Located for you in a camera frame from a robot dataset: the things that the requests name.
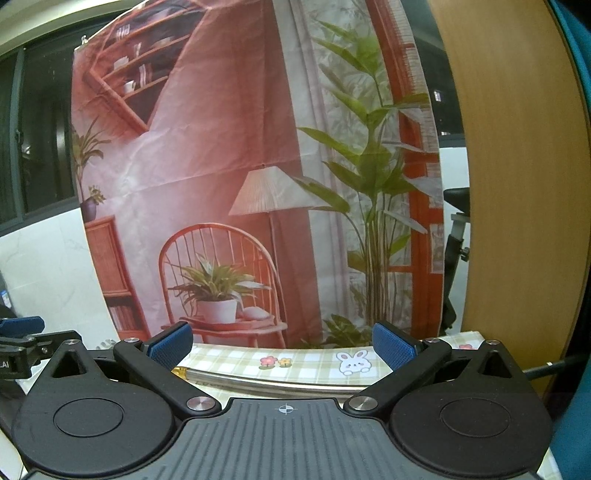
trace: printed fabric backdrop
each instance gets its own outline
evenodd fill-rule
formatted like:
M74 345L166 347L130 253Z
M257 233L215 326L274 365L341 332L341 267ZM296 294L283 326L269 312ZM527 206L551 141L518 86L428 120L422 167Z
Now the printed fabric backdrop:
M73 157L121 338L438 333L437 133L399 0L148 0L76 50Z

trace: red wooden chair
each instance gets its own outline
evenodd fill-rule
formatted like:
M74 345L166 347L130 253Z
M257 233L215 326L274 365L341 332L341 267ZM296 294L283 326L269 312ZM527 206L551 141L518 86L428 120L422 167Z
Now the red wooden chair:
M170 287L185 283L180 267L197 266L196 254L210 262L221 265L241 267L244 273L255 277L255 281L271 287L270 290L255 290L253 297L244 297L244 307L257 306L273 316L272 325L257 329L235 329L218 331L208 328L197 316L197 302L183 304L185 294L170 290ZM204 343L210 343L209 337L246 338L248 346L257 347L258 337L274 335L276 348L285 348L283 330L287 324L281 321L284 311L281 284L277 270L267 249L252 235L243 230L220 223L198 223L184 228L162 247L158 260L162 292L170 324L186 320L191 324L193 333L201 335Z

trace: white flower pot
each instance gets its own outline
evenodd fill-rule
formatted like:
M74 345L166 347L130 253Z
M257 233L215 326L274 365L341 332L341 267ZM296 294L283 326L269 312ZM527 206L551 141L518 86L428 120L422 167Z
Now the white flower pot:
M223 301L200 301L199 313L209 323L234 323L236 321L236 299Z

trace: blue gripper pad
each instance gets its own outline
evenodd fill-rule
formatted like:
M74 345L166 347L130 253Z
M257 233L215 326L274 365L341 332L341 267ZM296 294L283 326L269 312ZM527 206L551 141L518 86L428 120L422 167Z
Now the blue gripper pad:
M372 330L375 352L396 370L415 358L422 349L421 342L389 323L376 323Z
M21 338L33 333L41 333L45 322L41 317L22 317L0 320L0 337Z
M172 370L193 347L193 331L186 322L178 322L144 343L148 355L167 370Z

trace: black seat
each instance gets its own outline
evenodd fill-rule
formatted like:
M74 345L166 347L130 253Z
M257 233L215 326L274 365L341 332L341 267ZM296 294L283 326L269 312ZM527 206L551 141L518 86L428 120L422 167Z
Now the black seat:
M470 216L470 187L444 190L443 199L462 213Z

